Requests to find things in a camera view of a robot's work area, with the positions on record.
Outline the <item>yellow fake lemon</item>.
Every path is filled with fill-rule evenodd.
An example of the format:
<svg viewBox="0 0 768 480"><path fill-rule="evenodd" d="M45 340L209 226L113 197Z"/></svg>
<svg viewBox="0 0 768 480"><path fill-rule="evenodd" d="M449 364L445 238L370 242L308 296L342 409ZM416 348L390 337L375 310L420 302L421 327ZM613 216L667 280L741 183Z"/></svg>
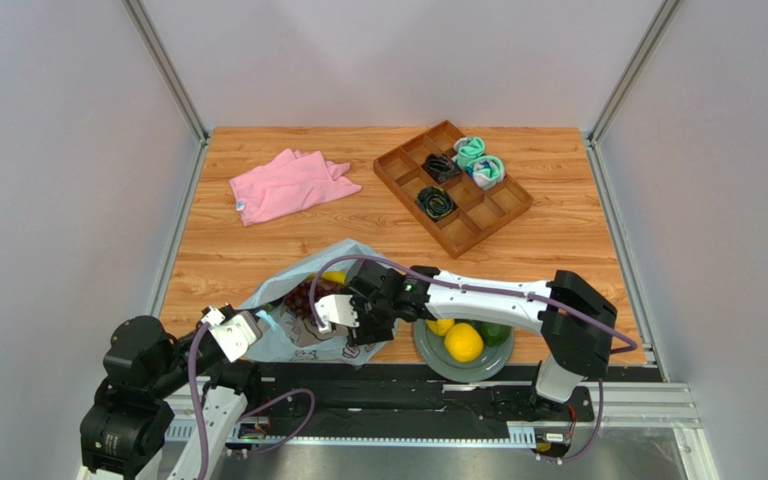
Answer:
<svg viewBox="0 0 768 480"><path fill-rule="evenodd" d="M449 355L459 363L478 359L484 351L484 341L468 323L456 323L446 333L443 345Z"/></svg>

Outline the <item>light blue plastic bag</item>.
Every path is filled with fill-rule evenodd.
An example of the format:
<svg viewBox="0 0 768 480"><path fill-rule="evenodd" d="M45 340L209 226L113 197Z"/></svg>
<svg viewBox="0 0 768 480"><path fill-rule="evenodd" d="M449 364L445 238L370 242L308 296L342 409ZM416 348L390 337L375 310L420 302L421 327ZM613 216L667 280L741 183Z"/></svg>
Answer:
<svg viewBox="0 0 768 480"><path fill-rule="evenodd" d="M363 346L348 344L342 326L323 334L313 323L308 277L327 261L351 254L377 256L370 246L347 239L328 246L266 279L240 308L254 312L266 328L249 347L246 358L260 363L343 362L360 366L383 349L383 342Z"/></svg>

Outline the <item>yellow fake fruit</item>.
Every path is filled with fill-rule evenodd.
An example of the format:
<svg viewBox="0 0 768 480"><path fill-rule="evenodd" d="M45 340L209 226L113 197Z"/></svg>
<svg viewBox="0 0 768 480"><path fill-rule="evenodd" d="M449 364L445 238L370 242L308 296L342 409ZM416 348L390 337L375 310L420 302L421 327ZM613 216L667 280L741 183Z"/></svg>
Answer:
<svg viewBox="0 0 768 480"><path fill-rule="evenodd" d="M454 319L426 320L426 328L436 336L445 337L447 333L456 325Z"/></svg>

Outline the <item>dark green fake lime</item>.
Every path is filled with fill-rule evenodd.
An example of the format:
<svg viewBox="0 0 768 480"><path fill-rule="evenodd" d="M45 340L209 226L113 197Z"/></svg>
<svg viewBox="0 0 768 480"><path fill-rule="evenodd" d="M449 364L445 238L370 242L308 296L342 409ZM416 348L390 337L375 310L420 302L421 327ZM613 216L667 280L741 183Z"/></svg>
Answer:
<svg viewBox="0 0 768 480"><path fill-rule="evenodd" d="M511 331L509 326L489 322L482 322L479 327L480 336L487 347L504 344L510 338Z"/></svg>

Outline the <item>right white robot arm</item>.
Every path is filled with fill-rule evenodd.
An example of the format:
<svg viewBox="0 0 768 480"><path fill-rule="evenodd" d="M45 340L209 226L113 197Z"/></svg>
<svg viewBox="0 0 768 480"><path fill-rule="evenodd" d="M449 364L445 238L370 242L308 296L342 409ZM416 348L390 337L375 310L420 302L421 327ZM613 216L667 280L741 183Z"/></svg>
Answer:
<svg viewBox="0 0 768 480"><path fill-rule="evenodd" d="M617 309L572 271L559 270L550 280L505 282L357 256L346 287L358 340L390 330L396 320L470 320L540 335L549 355L534 385L545 400L563 403L582 380L602 379L608 371Z"/></svg>

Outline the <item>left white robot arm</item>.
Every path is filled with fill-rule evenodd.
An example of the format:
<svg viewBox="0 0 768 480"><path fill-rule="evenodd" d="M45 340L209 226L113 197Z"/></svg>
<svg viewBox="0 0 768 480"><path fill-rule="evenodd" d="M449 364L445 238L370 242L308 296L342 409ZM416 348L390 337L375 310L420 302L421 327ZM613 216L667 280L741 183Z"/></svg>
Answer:
<svg viewBox="0 0 768 480"><path fill-rule="evenodd" d="M206 479L245 410L263 397L260 367L227 359L206 330L176 339L152 316L124 321L103 358L106 376L80 425L81 459L93 479L155 479L175 417L169 397L193 403L195 432L174 479Z"/></svg>

